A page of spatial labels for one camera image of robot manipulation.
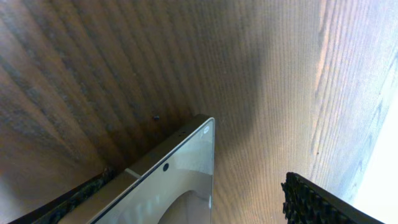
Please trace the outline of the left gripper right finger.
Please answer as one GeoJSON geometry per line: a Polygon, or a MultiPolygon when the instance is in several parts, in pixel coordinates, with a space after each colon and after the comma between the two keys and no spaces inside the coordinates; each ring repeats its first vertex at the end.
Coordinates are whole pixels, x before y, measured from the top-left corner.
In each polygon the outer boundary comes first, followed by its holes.
{"type": "Polygon", "coordinates": [[[375,224],[380,221],[359,211],[295,172],[281,184],[283,214],[288,224],[375,224]]]}

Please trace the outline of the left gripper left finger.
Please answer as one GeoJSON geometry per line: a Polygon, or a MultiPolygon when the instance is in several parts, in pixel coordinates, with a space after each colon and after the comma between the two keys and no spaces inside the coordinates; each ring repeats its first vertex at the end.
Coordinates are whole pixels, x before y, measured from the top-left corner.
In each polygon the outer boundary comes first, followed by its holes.
{"type": "Polygon", "coordinates": [[[97,193],[116,176],[117,171],[112,167],[107,167],[101,174],[94,176],[90,180],[59,196],[46,205],[11,221],[10,224],[58,223],[65,215],[72,212],[84,201],[88,200],[92,195],[94,195],[94,193],[97,193]]]}

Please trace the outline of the Galaxy S25 Ultra smartphone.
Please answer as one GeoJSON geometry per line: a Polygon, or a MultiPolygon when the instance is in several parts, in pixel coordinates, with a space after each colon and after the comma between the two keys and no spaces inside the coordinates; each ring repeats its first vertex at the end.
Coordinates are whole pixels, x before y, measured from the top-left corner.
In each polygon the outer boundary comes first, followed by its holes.
{"type": "Polygon", "coordinates": [[[215,119],[198,114],[60,223],[212,223],[215,119]]]}

